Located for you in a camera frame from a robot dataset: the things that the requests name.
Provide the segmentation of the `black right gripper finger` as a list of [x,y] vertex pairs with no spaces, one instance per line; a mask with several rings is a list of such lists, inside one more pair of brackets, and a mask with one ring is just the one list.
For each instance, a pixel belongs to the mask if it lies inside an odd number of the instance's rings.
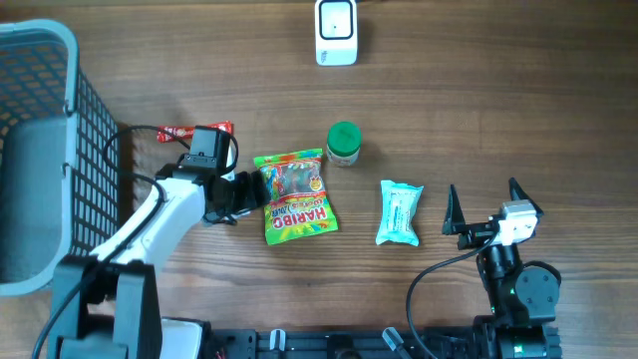
[[453,184],[450,185],[448,208],[444,218],[442,234],[453,235],[466,231],[466,221],[458,198],[458,193]]
[[537,217],[543,217],[544,211],[536,204],[536,202],[522,189],[515,178],[508,180],[509,194],[512,200],[527,200],[536,211]]

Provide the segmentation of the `teal tissue packet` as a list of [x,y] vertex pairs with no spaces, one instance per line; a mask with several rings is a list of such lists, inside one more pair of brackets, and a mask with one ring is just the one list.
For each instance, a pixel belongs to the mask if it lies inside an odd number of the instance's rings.
[[386,242],[419,245],[412,220],[423,189],[422,186],[397,183],[389,179],[381,181],[382,218],[375,239],[377,245]]

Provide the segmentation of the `green Haribo gummy bag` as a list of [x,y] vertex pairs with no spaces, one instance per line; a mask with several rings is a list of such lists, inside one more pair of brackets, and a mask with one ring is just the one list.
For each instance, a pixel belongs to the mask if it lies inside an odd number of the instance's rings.
[[321,149],[254,159],[270,194],[264,207],[269,245],[339,228],[321,177],[322,160]]

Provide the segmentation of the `red Nescafe stick sachet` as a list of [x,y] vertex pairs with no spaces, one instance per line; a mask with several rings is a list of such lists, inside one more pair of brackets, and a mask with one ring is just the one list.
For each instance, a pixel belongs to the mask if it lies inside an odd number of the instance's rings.
[[[225,121],[205,125],[206,128],[219,129],[233,134],[233,122]],[[189,140],[193,137],[195,127],[187,126],[161,126],[157,132],[157,141],[160,144],[171,143],[177,140]]]

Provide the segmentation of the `green lid jar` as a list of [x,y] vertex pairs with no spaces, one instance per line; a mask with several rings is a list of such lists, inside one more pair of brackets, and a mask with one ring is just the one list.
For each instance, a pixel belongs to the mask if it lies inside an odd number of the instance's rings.
[[348,167],[359,157],[362,133],[352,122],[334,124],[327,135],[327,158],[336,166]]

